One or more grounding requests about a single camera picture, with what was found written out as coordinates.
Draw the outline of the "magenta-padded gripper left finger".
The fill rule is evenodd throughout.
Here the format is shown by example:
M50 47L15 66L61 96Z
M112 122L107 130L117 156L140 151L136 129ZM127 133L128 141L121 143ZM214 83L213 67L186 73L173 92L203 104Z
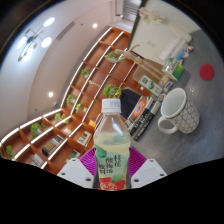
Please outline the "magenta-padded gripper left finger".
M95 148L80 158L71 158L59 171L58 176L84 188L93 189L98 182Z

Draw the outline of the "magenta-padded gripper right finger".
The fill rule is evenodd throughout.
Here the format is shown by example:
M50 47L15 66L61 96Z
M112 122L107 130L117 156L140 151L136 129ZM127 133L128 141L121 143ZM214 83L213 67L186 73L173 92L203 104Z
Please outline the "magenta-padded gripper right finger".
M145 158L138 150L130 147L128 172L132 189L148 185L166 176L155 159Z

